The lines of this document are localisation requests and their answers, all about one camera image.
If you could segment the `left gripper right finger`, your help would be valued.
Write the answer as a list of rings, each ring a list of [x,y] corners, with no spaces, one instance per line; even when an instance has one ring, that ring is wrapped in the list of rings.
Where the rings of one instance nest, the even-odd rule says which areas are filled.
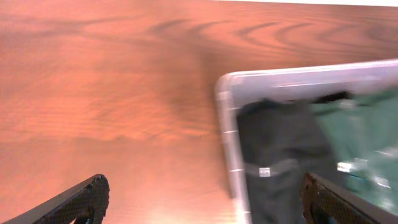
[[[396,215],[315,173],[304,175],[300,199],[307,224],[397,224]]]

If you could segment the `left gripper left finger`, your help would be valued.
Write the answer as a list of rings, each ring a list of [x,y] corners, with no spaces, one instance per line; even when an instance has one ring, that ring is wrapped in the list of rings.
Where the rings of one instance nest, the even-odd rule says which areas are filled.
[[[107,178],[96,174],[3,224],[101,224],[109,192]]]

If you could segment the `black cloth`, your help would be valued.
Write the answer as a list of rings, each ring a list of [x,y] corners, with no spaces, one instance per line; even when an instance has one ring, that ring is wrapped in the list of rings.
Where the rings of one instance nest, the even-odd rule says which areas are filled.
[[[247,105],[237,125],[253,223],[304,223],[300,188],[307,172],[343,183],[307,102]]]

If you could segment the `dark green cloth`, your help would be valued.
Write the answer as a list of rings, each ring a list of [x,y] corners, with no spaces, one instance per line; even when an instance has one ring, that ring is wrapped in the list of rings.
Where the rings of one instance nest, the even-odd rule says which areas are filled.
[[[344,186],[397,214],[397,89],[342,92],[320,98],[310,108],[335,153]]]

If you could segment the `clear plastic storage bin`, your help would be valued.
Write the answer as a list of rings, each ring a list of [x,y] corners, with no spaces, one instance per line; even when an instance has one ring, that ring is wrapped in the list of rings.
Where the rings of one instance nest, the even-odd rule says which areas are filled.
[[[219,78],[216,99],[237,224],[252,224],[236,116],[265,98],[288,103],[336,93],[370,93],[397,82],[397,60],[231,72]]]

